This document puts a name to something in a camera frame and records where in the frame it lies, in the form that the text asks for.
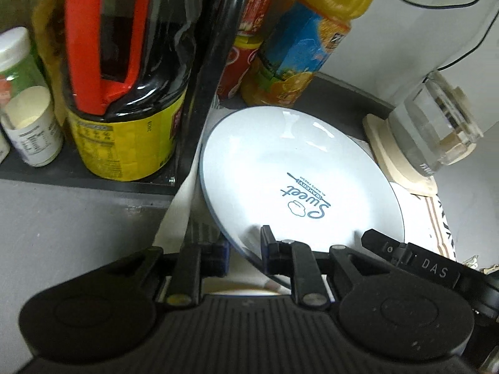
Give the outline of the white plate sweet print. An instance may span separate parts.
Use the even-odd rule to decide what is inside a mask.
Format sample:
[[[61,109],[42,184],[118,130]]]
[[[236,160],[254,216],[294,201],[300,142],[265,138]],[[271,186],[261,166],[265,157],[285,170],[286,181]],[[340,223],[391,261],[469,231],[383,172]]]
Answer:
[[[368,230],[405,239],[392,185],[337,128],[292,109],[251,107],[222,118],[201,149],[201,188],[234,250],[262,268],[260,230],[325,252],[361,249]]]

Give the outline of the patterned table cloth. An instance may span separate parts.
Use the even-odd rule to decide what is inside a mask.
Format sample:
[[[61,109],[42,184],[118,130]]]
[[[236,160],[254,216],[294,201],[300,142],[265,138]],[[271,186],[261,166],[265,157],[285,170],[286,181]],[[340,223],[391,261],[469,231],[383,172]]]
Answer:
[[[177,252],[186,242],[208,242],[217,237],[225,237],[207,207],[201,188],[199,165],[202,144],[208,133],[222,118],[233,112],[236,111],[225,108],[216,109],[210,113],[206,121],[191,170],[174,196],[154,239],[155,245],[167,253]],[[351,139],[372,158],[367,144],[355,138]],[[442,257],[454,259],[456,257],[455,246],[440,199],[437,196],[417,196],[397,183],[390,181],[389,183],[396,194],[404,217],[405,239],[403,242],[410,242]],[[263,274],[261,268],[255,268],[240,256],[231,244],[230,246],[232,252],[230,272],[224,281],[211,283],[213,291],[252,290],[260,294],[288,292],[287,278],[269,277]]]

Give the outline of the cream kettle base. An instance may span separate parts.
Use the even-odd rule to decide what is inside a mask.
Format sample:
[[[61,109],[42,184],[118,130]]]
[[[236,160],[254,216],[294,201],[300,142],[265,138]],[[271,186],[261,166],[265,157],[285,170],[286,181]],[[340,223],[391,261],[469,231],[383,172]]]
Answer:
[[[438,193],[435,178],[421,176],[398,148],[387,120],[368,114],[363,127],[376,162],[389,181],[414,195],[431,197]]]

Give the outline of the white seasoning jar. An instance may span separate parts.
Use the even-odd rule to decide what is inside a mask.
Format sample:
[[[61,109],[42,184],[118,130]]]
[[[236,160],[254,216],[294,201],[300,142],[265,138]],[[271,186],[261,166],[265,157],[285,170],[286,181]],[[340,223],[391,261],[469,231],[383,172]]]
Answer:
[[[29,166],[48,165],[63,147],[51,91],[31,53],[25,27],[1,34],[1,125]]]

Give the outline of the orange juice bottle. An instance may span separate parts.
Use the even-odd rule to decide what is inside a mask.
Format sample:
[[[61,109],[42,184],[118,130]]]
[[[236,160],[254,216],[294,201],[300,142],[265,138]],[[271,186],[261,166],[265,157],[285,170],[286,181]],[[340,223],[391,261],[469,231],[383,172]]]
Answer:
[[[293,0],[240,85],[249,106],[290,108],[373,0]]]

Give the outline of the black metal shelf rack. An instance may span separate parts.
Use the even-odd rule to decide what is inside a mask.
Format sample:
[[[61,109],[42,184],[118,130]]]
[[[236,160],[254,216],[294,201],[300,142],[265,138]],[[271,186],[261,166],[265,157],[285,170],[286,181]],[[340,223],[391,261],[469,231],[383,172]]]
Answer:
[[[21,14],[31,15],[28,32],[34,44],[34,59],[51,91],[45,67],[36,48],[32,14],[37,1],[1,0],[1,17],[18,22]],[[58,156],[48,165],[32,167],[22,160],[16,149],[12,149],[1,163],[2,179],[145,193],[172,192],[188,176],[193,164],[201,131],[216,95],[216,87],[230,46],[236,37],[244,5],[245,0],[201,0],[201,12],[194,26],[195,56],[183,102],[177,143],[172,158],[159,171],[136,181],[113,181],[99,177],[85,167],[71,132],[57,120],[63,135],[63,147]],[[56,117],[52,92],[51,97]]]

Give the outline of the red cola can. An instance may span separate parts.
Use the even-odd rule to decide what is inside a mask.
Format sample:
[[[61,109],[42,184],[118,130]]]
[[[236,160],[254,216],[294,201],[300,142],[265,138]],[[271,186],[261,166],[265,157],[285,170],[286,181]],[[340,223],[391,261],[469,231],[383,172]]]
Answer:
[[[220,100],[232,98],[236,94],[245,74],[250,69],[263,42],[259,31],[271,2],[272,0],[247,0],[237,36],[217,87]]]

